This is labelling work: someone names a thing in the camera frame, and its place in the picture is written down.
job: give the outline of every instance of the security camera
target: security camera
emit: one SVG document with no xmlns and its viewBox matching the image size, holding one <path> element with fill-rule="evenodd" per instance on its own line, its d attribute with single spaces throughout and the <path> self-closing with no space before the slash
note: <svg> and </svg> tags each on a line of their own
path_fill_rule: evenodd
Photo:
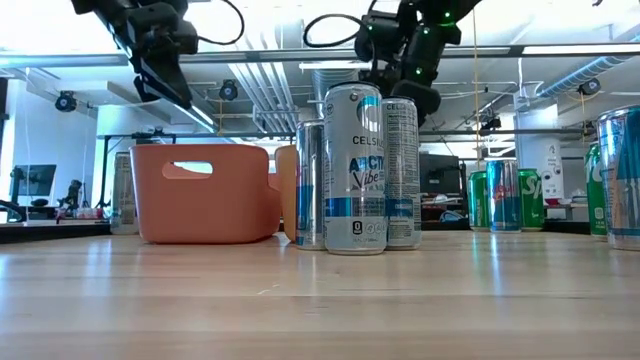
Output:
<svg viewBox="0 0 640 360">
<path fill-rule="evenodd" d="M 56 100 L 56 109 L 62 112 L 72 112 L 78 107 L 78 101 L 73 97 L 73 91 L 61 91 Z"/>
<path fill-rule="evenodd" d="M 237 98 L 238 88 L 236 87 L 236 82 L 230 79 L 225 80 L 220 88 L 219 95 L 222 100 L 226 101 L 232 101 Z"/>
</svg>

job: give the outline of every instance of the celsius can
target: celsius can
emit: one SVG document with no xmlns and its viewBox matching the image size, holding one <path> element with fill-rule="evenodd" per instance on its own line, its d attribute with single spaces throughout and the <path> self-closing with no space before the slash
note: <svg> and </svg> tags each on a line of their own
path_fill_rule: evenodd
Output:
<svg viewBox="0 0 640 360">
<path fill-rule="evenodd" d="M 133 189 L 131 155 L 128 151 L 116 153 L 111 196 L 111 233 L 134 235 L 138 233 L 138 214 Z"/>
<path fill-rule="evenodd" d="M 492 232 L 520 232 L 521 206 L 518 164 L 514 160 L 487 162 L 489 227 Z"/>
<path fill-rule="evenodd" d="M 323 198 L 323 149 L 324 121 L 303 121 L 296 131 L 298 150 L 296 246 L 303 250 L 324 250 L 322 221 Z"/>
<path fill-rule="evenodd" d="M 413 100 L 382 100 L 386 135 L 387 250 L 415 250 L 422 242 L 418 110 Z"/>
<path fill-rule="evenodd" d="M 522 231 L 542 231 L 544 226 L 544 200 L 542 178 L 536 169 L 518 170 Z"/>
<path fill-rule="evenodd" d="M 600 161 L 600 146 L 593 143 L 589 147 L 585 159 L 587 173 L 587 201 L 589 203 L 589 224 L 591 235 L 607 236 L 606 203 L 604 200 L 604 186 L 602 185 L 602 161 Z"/>
<path fill-rule="evenodd" d="M 325 97 L 323 233 L 333 254 L 380 254 L 387 246 L 381 102 L 362 82 L 336 85 Z"/>
<path fill-rule="evenodd" d="M 473 231 L 489 231 L 487 172 L 474 171 L 469 176 L 469 226 Z"/>
<path fill-rule="evenodd" d="M 640 250 L 640 106 L 602 114 L 598 135 L 609 244 Z"/>
</svg>

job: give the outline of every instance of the computer screen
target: computer screen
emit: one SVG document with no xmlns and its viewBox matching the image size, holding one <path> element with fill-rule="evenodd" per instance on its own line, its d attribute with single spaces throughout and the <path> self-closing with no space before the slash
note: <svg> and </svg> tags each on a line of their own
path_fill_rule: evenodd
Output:
<svg viewBox="0 0 640 360">
<path fill-rule="evenodd" d="M 460 164 L 458 157 L 421 153 L 420 192 L 460 194 Z"/>
<path fill-rule="evenodd" d="M 18 195 L 49 196 L 53 186 L 53 177 L 56 173 L 56 165 L 15 166 L 11 176 L 11 195 L 13 195 L 14 182 L 17 180 L 15 175 L 18 173 L 22 174 Z"/>
</svg>

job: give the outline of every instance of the celsius logo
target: celsius logo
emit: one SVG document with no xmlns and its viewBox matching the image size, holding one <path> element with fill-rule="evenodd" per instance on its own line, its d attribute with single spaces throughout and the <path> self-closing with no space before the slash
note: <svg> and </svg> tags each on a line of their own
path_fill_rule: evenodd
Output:
<svg viewBox="0 0 640 360">
<path fill-rule="evenodd" d="M 351 101 L 358 99 L 357 95 L 355 97 L 354 95 L 356 94 L 351 94 Z M 380 111 L 380 99 L 378 99 L 377 96 L 365 96 L 360 100 L 356 108 L 356 115 L 358 116 L 358 121 L 360 121 L 360 124 L 362 124 L 365 129 L 374 132 L 379 131 L 379 116 L 375 115 L 377 111 Z"/>
</svg>

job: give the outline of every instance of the orange plastic bin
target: orange plastic bin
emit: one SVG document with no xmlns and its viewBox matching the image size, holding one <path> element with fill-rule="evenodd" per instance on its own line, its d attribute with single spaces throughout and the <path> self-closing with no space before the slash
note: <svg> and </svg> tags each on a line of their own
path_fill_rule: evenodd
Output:
<svg viewBox="0 0 640 360">
<path fill-rule="evenodd" d="M 280 224 L 269 156 L 256 146 L 137 145 L 131 148 L 140 235 L 152 243 L 239 244 Z M 211 174 L 174 162 L 207 162 Z"/>
</svg>

